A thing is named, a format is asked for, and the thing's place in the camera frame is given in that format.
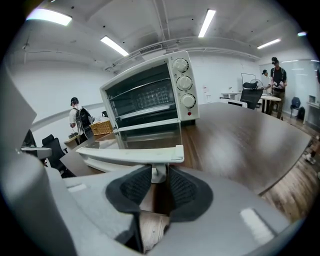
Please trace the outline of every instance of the dark wood tabletop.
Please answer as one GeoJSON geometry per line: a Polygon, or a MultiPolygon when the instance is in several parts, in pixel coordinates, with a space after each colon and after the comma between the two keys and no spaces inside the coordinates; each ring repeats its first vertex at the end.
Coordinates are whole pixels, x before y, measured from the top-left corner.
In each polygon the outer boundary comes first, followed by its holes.
{"type": "MultiPolygon", "coordinates": [[[[200,119],[183,126],[181,166],[208,172],[243,184],[261,194],[294,166],[311,137],[270,115],[226,103],[199,106],[200,119]]],[[[93,137],[61,158],[76,176],[101,173],[76,153],[93,137]]]]}

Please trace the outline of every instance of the oven door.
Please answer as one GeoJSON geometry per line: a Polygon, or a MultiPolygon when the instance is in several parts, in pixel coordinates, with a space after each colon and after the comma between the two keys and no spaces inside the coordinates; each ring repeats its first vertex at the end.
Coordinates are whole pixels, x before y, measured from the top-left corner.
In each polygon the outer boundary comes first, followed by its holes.
{"type": "Polygon", "coordinates": [[[76,152],[87,165],[103,172],[134,164],[182,163],[185,159],[178,119],[121,129],[76,152]]]}
{"type": "Polygon", "coordinates": [[[116,128],[178,118],[167,64],[135,74],[105,92],[116,128]]]}

